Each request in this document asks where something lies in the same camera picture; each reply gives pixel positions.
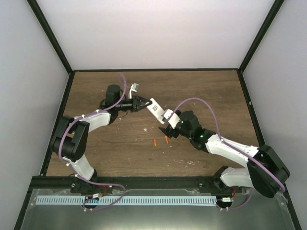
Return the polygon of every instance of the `purple cable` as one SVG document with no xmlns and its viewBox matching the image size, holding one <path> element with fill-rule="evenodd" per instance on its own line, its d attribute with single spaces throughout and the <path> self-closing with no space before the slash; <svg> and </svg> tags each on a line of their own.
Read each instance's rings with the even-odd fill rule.
<svg viewBox="0 0 307 230">
<path fill-rule="evenodd" d="M 64 141 L 65 141 L 65 138 L 66 138 L 67 134 L 69 133 L 71 127 L 73 127 L 73 125 L 74 125 L 76 122 L 78 122 L 79 120 L 81 120 L 81 119 L 83 119 L 83 118 L 86 118 L 86 117 L 88 117 L 88 116 L 91 116 L 91 115 L 94 115 L 94 114 L 97 114 L 97 113 L 102 113 L 102 112 L 105 112 L 105 111 L 107 111 L 107 110 L 109 110 L 109 109 L 114 108 L 114 107 L 115 107 L 117 104 L 119 104 L 120 101 L 124 98 L 125 93 L 126 93 L 126 88 L 127 88 L 127 82 L 126 82 L 125 76 L 124 76 L 122 73 L 120 73 L 120 75 L 122 76 L 122 78 L 123 78 L 123 80 L 124 80 L 124 91 L 123 91 L 123 94 L 122 94 L 122 96 L 120 97 L 120 99 L 119 99 L 114 105 L 112 105 L 112 106 L 110 106 L 110 107 L 108 107 L 108 108 L 106 108 L 106 109 L 102 109 L 102 110 L 99 109 L 98 111 L 94 111 L 94 112 L 89 113 L 89 114 L 86 114 L 86 115 L 84 115 L 84 116 L 77 117 L 77 118 L 75 118 L 75 120 L 74 120 L 73 122 L 71 122 L 70 125 L 67 127 L 67 129 L 65 130 L 65 132 L 64 132 L 64 134 L 63 134 L 62 140 L 61 140 L 61 142 L 60 142 L 60 144 L 59 144 L 59 158 L 60 158 L 61 161 L 68 162 L 68 161 L 66 161 L 65 159 L 62 158 L 62 148 L 63 148 L 63 144 L 64 144 Z M 107 206 L 104 206 L 104 207 L 101 207 L 101 208 L 95 208 L 95 210 L 104 209 L 104 208 L 108 208 L 108 207 L 112 206 L 113 204 L 115 204 L 115 203 L 117 203 L 118 201 L 120 201 L 121 198 L 124 196 L 124 194 L 125 194 L 125 192 L 126 192 L 125 187 L 124 187 L 123 185 L 121 185 L 121 184 L 102 184 L 102 183 L 96 183 L 96 182 L 88 181 L 88 180 L 86 180 L 85 178 L 83 178 L 83 177 L 81 177 L 81 176 L 77 176 L 77 178 L 79 178 L 79 179 L 81 179 L 81 180 L 83 180 L 83 181 L 85 181 L 85 182 L 87 182 L 87 183 L 90 183 L 90 184 L 105 185 L 105 186 L 117 186 L 117 187 L 123 188 L 123 194 L 120 196 L 120 198 L 118 198 L 116 201 L 114 201 L 113 203 L 111 203 L 111 204 L 109 204 L 109 205 L 107 205 Z"/>
<path fill-rule="evenodd" d="M 105 209 L 105 208 L 111 207 L 112 205 L 114 205 L 115 203 L 117 203 L 118 201 L 120 201 L 120 200 L 124 197 L 125 192 L 126 192 L 125 186 L 123 186 L 123 185 L 121 185 L 121 184 L 101 184 L 101 183 L 96 183 L 96 182 L 88 181 L 88 180 L 86 180 L 86 179 L 84 179 L 84 178 L 82 178 L 82 177 L 79 177 L 79 176 L 78 176 L 78 178 L 81 179 L 81 180 L 83 180 L 83 181 L 85 181 L 85 182 L 87 182 L 87 183 L 90 183 L 90 184 L 95 184 L 95 185 L 107 185 L 107 186 L 117 186 L 117 187 L 121 187 L 121 188 L 123 189 L 123 194 L 120 195 L 120 197 L 119 197 L 117 200 L 115 200 L 115 201 L 112 202 L 111 204 L 106 205 L 106 206 L 103 206 L 103 207 L 95 207 L 95 208 L 92 209 L 92 210 L 94 210 L 94 211 L 97 211 L 97 210 L 101 210 L 101 209 Z M 95 198 L 91 198 L 91 199 L 88 199 L 88 200 L 84 201 L 84 203 L 83 203 L 83 208 L 86 208 L 86 207 L 85 207 L 85 204 L 86 204 L 88 201 L 90 201 L 90 200 L 95 200 Z"/>
<path fill-rule="evenodd" d="M 247 157 L 248 159 L 250 159 L 252 162 L 254 162 L 256 165 L 258 165 L 262 170 L 264 170 L 281 188 L 282 192 L 285 192 L 285 187 L 283 185 L 283 183 L 281 183 L 276 176 L 274 176 L 266 167 L 264 167 L 259 161 L 257 161 L 256 159 L 254 159 L 253 157 L 249 156 L 248 154 L 246 154 L 245 152 L 243 152 L 242 150 L 236 148 L 235 146 L 232 146 L 231 144 L 225 142 L 223 139 L 222 139 L 222 136 L 220 134 L 220 129 L 219 129 L 219 126 L 218 126 L 218 123 L 217 123 L 217 119 L 216 119 L 216 116 L 214 114 L 214 111 L 213 109 L 210 107 L 210 105 L 203 99 L 201 98 L 198 98 L 198 97 L 191 97 L 191 98 L 188 98 L 188 99 L 185 99 L 183 100 L 172 112 L 171 116 L 167 119 L 167 121 L 172 117 L 172 115 L 175 113 L 175 111 L 185 102 L 187 101 L 190 101 L 190 100 L 198 100 L 198 101 L 201 101 L 203 102 L 211 111 L 213 117 L 214 117 L 214 121 L 215 121 L 215 125 L 216 125 L 216 133 L 219 137 L 219 139 L 225 144 L 227 145 L 228 147 L 232 148 L 233 150 L 241 153 L 243 156 Z"/>
<path fill-rule="evenodd" d="M 125 83 L 123 83 L 119 77 L 118 77 L 118 81 L 119 81 L 120 84 L 125 85 Z"/>
</svg>

